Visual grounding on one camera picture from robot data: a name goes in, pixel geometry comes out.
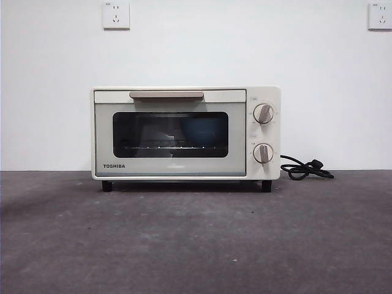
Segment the beige handle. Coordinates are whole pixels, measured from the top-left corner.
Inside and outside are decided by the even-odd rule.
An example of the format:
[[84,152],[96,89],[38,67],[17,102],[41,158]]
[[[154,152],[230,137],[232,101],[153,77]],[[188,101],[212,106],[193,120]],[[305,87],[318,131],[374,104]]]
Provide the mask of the beige handle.
[[190,98],[202,99],[204,93],[201,91],[131,91],[129,97],[139,98]]

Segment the toaster oven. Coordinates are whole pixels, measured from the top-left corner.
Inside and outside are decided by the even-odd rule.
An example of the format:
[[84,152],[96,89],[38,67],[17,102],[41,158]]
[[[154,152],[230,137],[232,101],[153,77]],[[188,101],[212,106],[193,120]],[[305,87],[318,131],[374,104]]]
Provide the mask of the toaster oven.
[[280,175],[275,86],[94,88],[91,173],[113,181],[262,181]]

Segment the timer knob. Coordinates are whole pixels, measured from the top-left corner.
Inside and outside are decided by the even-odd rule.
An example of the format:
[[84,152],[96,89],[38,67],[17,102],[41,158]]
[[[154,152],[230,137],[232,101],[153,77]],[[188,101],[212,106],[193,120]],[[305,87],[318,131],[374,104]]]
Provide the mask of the timer knob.
[[257,162],[261,164],[266,164],[267,162],[271,161],[274,155],[274,151],[272,147],[268,144],[259,144],[253,150],[253,156],[255,157]]
[[260,104],[253,111],[253,117],[260,124],[269,123],[274,116],[274,110],[269,104]]

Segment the oven window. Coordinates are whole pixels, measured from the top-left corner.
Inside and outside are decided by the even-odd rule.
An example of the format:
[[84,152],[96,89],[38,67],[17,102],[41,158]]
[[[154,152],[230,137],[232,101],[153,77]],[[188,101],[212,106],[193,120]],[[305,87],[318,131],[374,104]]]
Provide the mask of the oven window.
[[113,115],[116,157],[225,157],[228,116],[224,112]]

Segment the oven foot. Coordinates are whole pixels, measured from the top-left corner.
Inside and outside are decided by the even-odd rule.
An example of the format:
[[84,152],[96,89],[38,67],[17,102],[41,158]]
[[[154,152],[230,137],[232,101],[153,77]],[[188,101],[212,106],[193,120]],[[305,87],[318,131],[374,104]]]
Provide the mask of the oven foot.
[[109,181],[102,181],[102,191],[104,192],[111,192],[111,182]]
[[264,180],[262,181],[262,192],[271,192],[272,189],[272,181]]

